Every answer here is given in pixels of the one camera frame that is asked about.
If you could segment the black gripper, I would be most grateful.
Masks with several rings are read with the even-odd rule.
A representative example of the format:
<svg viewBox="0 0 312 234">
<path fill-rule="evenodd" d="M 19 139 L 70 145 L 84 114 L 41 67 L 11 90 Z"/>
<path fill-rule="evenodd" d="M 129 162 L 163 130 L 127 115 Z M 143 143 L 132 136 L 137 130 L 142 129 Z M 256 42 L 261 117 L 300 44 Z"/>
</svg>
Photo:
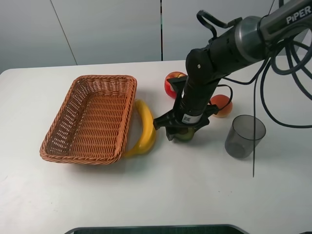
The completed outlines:
<svg viewBox="0 0 312 234">
<path fill-rule="evenodd" d="M 184 88 L 176 95 L 173 108 L 154 119 L 154 128 L 164 127 L 169 141 L 177 139 L 180 129 L 188 128 L 186 141 L 192 140 L 195 130 L 208 125 L 208 117 L 216 111 L 215 107 L 210 111 L 206 109 L 219 82 L 219 79 L 201 82 L 188 77 Z"/>
</svg>

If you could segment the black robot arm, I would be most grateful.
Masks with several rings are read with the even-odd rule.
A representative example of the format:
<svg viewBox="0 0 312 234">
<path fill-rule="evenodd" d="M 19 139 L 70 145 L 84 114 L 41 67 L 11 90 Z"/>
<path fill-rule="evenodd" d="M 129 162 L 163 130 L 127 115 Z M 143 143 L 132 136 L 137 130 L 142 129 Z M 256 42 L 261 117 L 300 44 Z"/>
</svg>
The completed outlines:
<svg viewBox="0 0 312 234">
<path fill-rule="evenodd" d="M 311 1 L 280 1 L 279 8 L 269 15 L 236 18 L 228 23 L 204 10 L 196 17 L 213 36 L 206 47 L 189 52 L 185 77 L 169 79 L 176 92 L 174 106 L 153 121 L 155 129 L 165 128 L 168 140 L 192 139 L 196 131 L 209 124 L 211 115 L 223 109 L 211 101 L 220 80 L 259 61 L 262 65 L 251 83 L 263 81 L 272 68 L 279 75 L 292 75 L 297 87 L 311 97 L 296 72 L 302 70 L 311 76 L 306 64 L 312 57 L 312 48 L 295 40 L 299 33 L 312 27 Z M 296 46 L 306 49 L 303 58 L 298 57 Z"/>
</svg>

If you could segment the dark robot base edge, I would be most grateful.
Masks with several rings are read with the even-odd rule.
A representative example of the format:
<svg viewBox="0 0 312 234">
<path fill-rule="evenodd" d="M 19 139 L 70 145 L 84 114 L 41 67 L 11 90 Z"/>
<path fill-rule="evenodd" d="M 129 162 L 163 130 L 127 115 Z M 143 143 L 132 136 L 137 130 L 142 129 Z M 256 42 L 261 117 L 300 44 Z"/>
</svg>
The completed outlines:
<svg viewBox="0 0 312 234">
<path fill-rule="evenodd" d="M 66 234 L 246 234 L 231 225 L 185 225 L 185 226 L 128 226 L 128 227 L 80 227 Z"/>
</svg>

